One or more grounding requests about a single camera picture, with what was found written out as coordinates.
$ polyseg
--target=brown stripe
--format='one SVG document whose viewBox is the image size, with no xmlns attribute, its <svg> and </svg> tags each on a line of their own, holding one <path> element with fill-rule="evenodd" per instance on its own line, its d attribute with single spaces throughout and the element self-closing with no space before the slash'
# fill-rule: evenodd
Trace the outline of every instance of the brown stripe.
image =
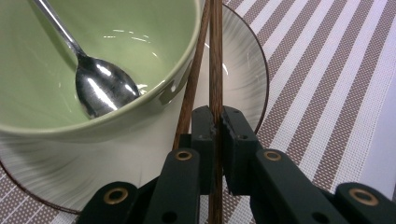
<svg viewBox="0 0 396 224">
<path fill-rule="evenodd" d="M 336 52 L 332 56 L 332 60 L 327 66 L 327 69 L 315 90 L 312 100 L 309 102 L 308 108 L 304 112 L 295 135 L 291 139 L 287 154 L 297 165 L 300 164 L 300 161 L 303 158 L 309 141 L 318 125 L 320 116 L 332 94 L 332 89 L 344 69 L 356 37 L 363 26 L 372 4 L 373 1 L 362 1 L 359 4 L 351 22 L 346 28 Z"/>
<path fill-rule="evenodd" d="M 236 9 L 239 7 L 239 5 L 241 5 L 241 3 L 242 3 L 243 1 L 244 1 L 244 0 L 232 0 L 229 4 L 227 4 L 227 6 L 229 6 L 229 7 L 232 8 L 233 10 L 236 10 Z"/>
<path fill-rule="evenodd" d="M 271 15 L 270 19 L 257 33 L 257 37 L 260 43 L 263 45 L 267 42 L 268 38 L 275 30 L 275 28 L 279 25 L 282 19 L 285 17 L 286 13 L 289 11 L 291 5 L 293 5 L 294 1 L 282 1 L 279 6 L 276 8 L 274 13 Z"/>
<path fill-rule="evenodd" d="M 263 123 L 262 132 L 259 132 L 259 137 L 265 147 L 269 147 L 273 141 L 280 124 L 285 118 L 290 109 L 295 96 L 303 85 L 306 75 L 318 57 L 323 44 L 326 42 L 332 27 L 338 19 L 346 0 L 336 0 L 329 12 L 326 14 L 323 22 L 316 31 L 311 43 L 303 54 L 302 59 L 297 63 L 290 78 L 288 79 L 285 88 L 280 93 L 279 97 L 269 112 L 267 118 Z"/>
<path fill-rule="evenodd" d="M 251 24 L 254 19 L 260 14 L 262 9 L 267 5 L 269 0 L 257 0 L 244 16 L 244 20 Z"/>
<path fill-rule="evenodd" d="M 18 205 L 23 201 L 25 195 L 21 193 L 19 189 L 12 190 L 8 196 L 0 202 L 0 223 L 4 222 L 8 216 L 18 207 Z"/>
<path fill-rule="evenodd" d="M 4 175 L 3 170 L 1 170 L 0 174 L 1 176 Z M 9 191 L 14 187 L 15 185 L 11 182 L 11 180 L 9 180 L 8 176 L 4 176 L 0 182 L 0 200 L 4 198 L 9 193 Z"/>
<path fill-rule="evenodd" d="M 388 1 L 369 46 L 364 53 L 358 74 L 352 83 L 346 102 L 341 109 L 340 117 L 335 123 L 330 141 L 326 146 L 324 156 L 314 176 L 313 183 L 318 187 L 330 189 L 332 186 L 338 166 L 344 155 L 347 140 L 352 132 L 361 102 L 370 84 L 375 65 L 384 46 L 395 13 L 396 1 Z"/>
<path fill-rule="evenodd" d="M 26 223 L 39 209 L 40 205 L 41 204 L 39 202 L 32 198 L 28 198 L 21 207 L 12 214 L 12 216 L 7 220 L 7 223 Z"/>
<path fill-rule="evenodd" d="M 51 207 L 44 206 L 30 221 L 29 223 L 34 224 L 47 224 L 51 223 L 53 219 L 58 215 L 59 211 Z"/>
<path fill-rule="evenodd" d="M 310 0 L 308 1 L 301 13 L 298 15 L 293 25 L 290 27 L 285 37 L 280 42 L 279 46 L 277 46 L 276 51 L 268 60 L 268 70 L 270 71 L 270 82 L 279 69 L 280 65 L 285 60 L 286 56 L 290 52 L 294 43 L 298 39 L 298 36 L 301 34 L 309 19 L 311 19 L 312 14 L 315 12 L 315 9 L 318 7 L 320 0 Z"/>
</svg>

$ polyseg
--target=cup rim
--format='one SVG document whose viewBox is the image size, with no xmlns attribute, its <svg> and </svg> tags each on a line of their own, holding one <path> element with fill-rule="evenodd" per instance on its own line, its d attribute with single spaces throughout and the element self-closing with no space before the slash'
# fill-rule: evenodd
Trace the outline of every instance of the cup rim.
<svg viewBox="0 0 396 224">
<path fill-rule="evenodd" d="M 173 77 L 177 73 L 179 69 L 182 68 L 184 63 L 189 59 L 191 52 L 195 48 L 195 43 L 198 38 L 198 34 L 200 31 L 200 24 L 201 24 L 201 4 L 200 0 L 194 0 L 193 3 L 195 4 L 195 21 L 194 21 L 194 29 L 192 32 L 192 38 L 190 39 L 190 42 L 186 49 L 184 50 L 182 56 L 179 58 L 177 61 L 176 65 L 173 67 L 173 69 L 168 72 L 168 74 L 165 76 L 163 81 L 155 86 L 152 90 L 148 91 L 144 95 L 140 96 L 136 100 L 132 101 L 128 105 L 125 105 L 121 107 L 118 110 L 112 111 L 108 114 L 105 114 L 99 118 L 95 119 L 89 119 L 88 121 L 78 123 L 78 124 L 72 124 L 72 125 L 66 125 L 62 127 L 56 127 L 56 128 L 22 128 L 22 127 L 14 127 L 6 124 L 0 124 L 0 133 L 5 133 L 5 134 L 10 134 L 10 135 L 15 135 L 15 136 L 30 136 L 32 138 L 51 138 L 56 135 L 61 135 L 61 134 L 66 134 L 66 133 L 72 133 L 75 131 L 84 131 L 84 130 L 89 130 L 90 128 L 94 126 L 100 126 L 106 123 L 111 122 L 116 117 L 121 117 L 125 114 L 127 114 L 130 110 L 139 107 L 141 105 L 146 104 L 147 102 L 151 101 L 155 96 L 157 96 L 158 92 L 161 92 L 162 90 L 165 89 L 165 87 L 173 80 Z"/>
</svg>

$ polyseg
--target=table surface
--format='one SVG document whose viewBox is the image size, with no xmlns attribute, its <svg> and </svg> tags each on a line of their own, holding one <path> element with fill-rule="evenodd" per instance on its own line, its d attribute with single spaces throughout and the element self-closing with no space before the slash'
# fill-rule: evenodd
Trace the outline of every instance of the table surface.
<svg viewBox="0 0 396 224">
<path fill-rule="evenodd" d="M 396 1 L 225 0 L 258 37 L 270 75 L 258 137 L 320 188 L 361 182 L 396 202 Z M 0 170 L 0 223 L 73 223 Z M 207 219 L 202 197 L 200 222 Z M 254 223 L 224 193 L 225 223 Z"/>
</svg>

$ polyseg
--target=brass insert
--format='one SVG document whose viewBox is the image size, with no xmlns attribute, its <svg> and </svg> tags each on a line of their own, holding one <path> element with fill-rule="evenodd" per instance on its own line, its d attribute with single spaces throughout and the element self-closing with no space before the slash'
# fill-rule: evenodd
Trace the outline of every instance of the brass insert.
<svg viewBox="0 0 396 224">
<path fill-rule="evenodd" d="M 128 197 L 128 190 L 125 188 L 114 188 L 109 190 L 103 200 L 108 204 L 121 203 Z"/>
<path fill-rule="evenodd" d="M 187 161 L 189 159 L 191 159 L 192 154 L 188 151 L 179 151 L 176 154 L 176 159 L 180 160 L 180 161 Z"/>
<path fill-rule="evenodd" d="M 369 205 L 369 206 L 376 206 L 379 204 L 378 199 L 369 191 L 365 189 L 350 189 L 349 190 L 350 196 L 356 201 Z"/>
<path fill-rule="evenodd" d="M 280 154 L 275 151 L 264 152 L 264 157 L 270 161 L 280 161 L 280 159 L 282 158 Z"/>
</svg>

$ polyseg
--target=spoon handle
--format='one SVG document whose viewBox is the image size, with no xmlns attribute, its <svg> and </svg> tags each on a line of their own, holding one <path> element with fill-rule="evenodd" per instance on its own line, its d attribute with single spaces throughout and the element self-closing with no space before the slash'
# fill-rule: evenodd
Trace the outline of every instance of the spoon handle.
<svg viewBox="0 0 396 224">
<path fill-rule="evenodd" d="M 33 0 L 35 4 L 40 8 L 40 10 L 44 13 L 44 15 L 49 19 L 52 25 L 56 28 L 58 33 L 64 38 L 67 46 L 73 50 L 77 57 L 87 56 L 82 48 L 77 43 L 76 39 L 67 31 L 64 24 L 59 19 L 58 14 L 56 14 L 55 10 L 51 7 L 50 3 L 47 0 Z"/>
</svg>

